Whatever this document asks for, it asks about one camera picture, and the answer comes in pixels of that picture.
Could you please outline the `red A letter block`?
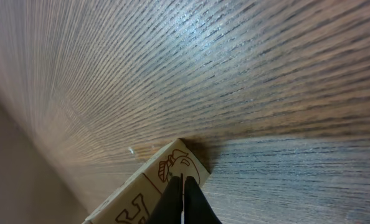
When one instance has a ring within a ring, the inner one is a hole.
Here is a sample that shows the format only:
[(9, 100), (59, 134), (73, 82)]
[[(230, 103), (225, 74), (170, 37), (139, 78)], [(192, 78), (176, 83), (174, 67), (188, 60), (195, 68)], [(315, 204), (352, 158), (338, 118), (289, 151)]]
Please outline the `red A letter block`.
[(193, 176), (200, 187), (210, 176), (199, 159), (180, 139), (162, 147), (145, 163), (142, 173), (160, 193), (164, 192), (173, 176), (179, 177), (183, 174), (184, 179)]

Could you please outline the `yellow soccer ball block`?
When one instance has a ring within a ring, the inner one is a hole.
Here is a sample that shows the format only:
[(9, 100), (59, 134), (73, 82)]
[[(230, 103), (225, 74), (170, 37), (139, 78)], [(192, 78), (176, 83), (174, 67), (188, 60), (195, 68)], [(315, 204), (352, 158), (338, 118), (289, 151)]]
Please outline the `yellow soccer ball block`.
[(132, 175), (83, 224), (144, 224), (162, 196), (144, 173)]

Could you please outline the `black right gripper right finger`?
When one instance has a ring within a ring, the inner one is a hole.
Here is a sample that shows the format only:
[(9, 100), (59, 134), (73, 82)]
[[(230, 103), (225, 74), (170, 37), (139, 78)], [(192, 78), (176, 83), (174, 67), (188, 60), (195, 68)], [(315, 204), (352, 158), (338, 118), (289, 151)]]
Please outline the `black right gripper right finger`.
[(221, 224), (192, 176), (187, 176), (184, 184), (184, 223)]

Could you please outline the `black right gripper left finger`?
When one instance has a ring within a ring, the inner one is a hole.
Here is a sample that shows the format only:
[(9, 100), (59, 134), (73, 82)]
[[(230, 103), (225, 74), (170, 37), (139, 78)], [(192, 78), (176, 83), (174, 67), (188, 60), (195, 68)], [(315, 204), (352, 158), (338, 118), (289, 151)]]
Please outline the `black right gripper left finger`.
[(183, 176), (174, 176), (165, 188), (147, 224), (181, 224), (183, 211)]

